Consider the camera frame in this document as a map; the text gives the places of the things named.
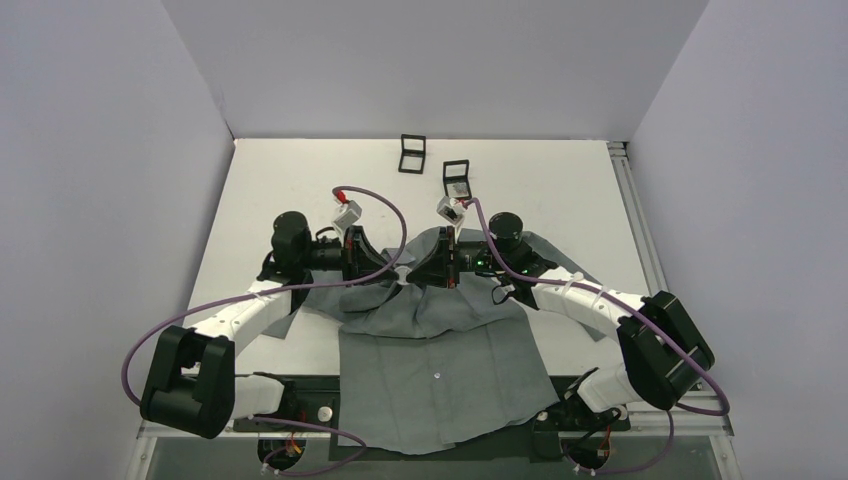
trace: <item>white surface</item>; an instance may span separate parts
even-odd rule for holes
[[[270,250],[272,223],[303,212],[312,231],[328,224],[337,185],[365,187],[401,209],[414,237],[444,224],[442,162],[471,160],[470,181],[488,216],[512,211],[613,288],[647,293],[633,235],[603,142],[433,140],[424,175],[397,172],[399,140],[240,140],[236,148],[192,305],[240,293]],[[376,248],[400,241],[397,218],[377,201],[350,194]],[[468,218],[468,228],[479,228]],[[192,323],[200,315],[189,319]],[[301,311],[286,340],[260,336],[238,358],[239,373],[337,375],[338,322]],[[532,327],[550,374],[579,375],[620,361],[609,339],[591,341],[574,321],[533,312]]]
[[[163,3],[240,138],[627,140],[707,0]]]
[[[630,144],[748,479],[848,478],[846,20],[840,0],[711,1]]]
[[[232,142],[158,1],[13,0],[0,145],[0,476],[123,478],[120,364],[185,306]]]

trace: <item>white table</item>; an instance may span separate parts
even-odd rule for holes
[[[605,142],[428,140],[423,175],[398,173],[399,140],[242,139],[227,176],[191,297],[199,305],[241,294],[270,251],[272,222],[282,212],[306,215],[312,231],[329,225],[330,189],[376,191],[404,213],[410,238],[443,225],[442,162],[470,159],[471,188],[486,215],[518,214],[525,229],[547,238],[609,286],[648,293],[633,232]],[[351,194],[375,248],[394,247],[400,228],[386,207]],[[476,218],[466,227],[478,228]],[[213,312],[196,315],[191,325]],[[580,375],[621,360],[611,339],[595,343],[574,321],[528,310],[550,375]],[[238,373],[338,375],[339,322],[301,309],[285,340],[260,336],[239,356]]]

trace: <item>red wire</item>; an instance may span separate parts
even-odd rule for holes
[[[612,433],[612,426],[607,427],[607,435],[604,437],[604,441],[598,446],[598,450],[603,450],[604,444],[609,442],[610,434]]]
[[[299,418],[300,418],[300,421],[301,421],[301,422],[305,422],[305,421],[306,421],[306,410],[301,410],[301,411],[300,411],[300,417],[299,417]],[[290,447],[292,447],[292,448],[294,448],[294,446],[295,446],[295,443],[294,443],[294,430],[292,430],[292,434],[289,436],[289,439],[286,441],[286,445],[287,445],[287,446],[290,446]]]

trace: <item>black base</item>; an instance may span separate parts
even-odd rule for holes
[[[339,377],[337,376],[286,376],[287,381],[297,385],[297,410],[306,412],[306,422],[324,426],[338,427],[341,398],[339,395]],[[578,377],[550,377],[557,396],[562,398],[568,386]],[[327,406],[333,410],[330,422],[318,421],[318,409]],[[574,411],[565,402],[548,407],[546,421],[529,421],[523,425],[504,427],[495,432],[462,442],[456,447],[427,455],[404,455],[379,448],[369,448],[358,461],[480,461],[497,458],[523,457],[531,462],[551,461],[549,457],[561,453],[560,432],[585,432],[586,425],[595,424],[595,418],[588,412]],[[613,431],[630,429],[629,420],[619,420],[612,424]],[[233,430],[237,432],[287,432],[292,427],[262,422],[260,419],[236,420]],[[355,453],[359,447],[338,445],[333,437],[329,460],[341,460]]]

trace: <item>cloth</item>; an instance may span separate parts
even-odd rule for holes
[[[339,357],[339,428],[369,447],[445,450],[557,402],[526,317],[432,339],[340,332]]]
[[[430,229],[414,238],[401,261],[414,266],[437,235]],[[462,240],[482,238],[479,231],[462,232]],[[592,279],[538,235],[525,233],[525,240]],[[313,277],[315,283],[341,279],[338,272]],[[455,289],[385,282],[312,290],[303,305],[342,322],[339,427],[371,447],[426,454],[523,423],[556,403],[525,311],[515,302],[494,305],[494,286],[463,273]],[[284,338],[290,325],[288,317],[265,333]]]

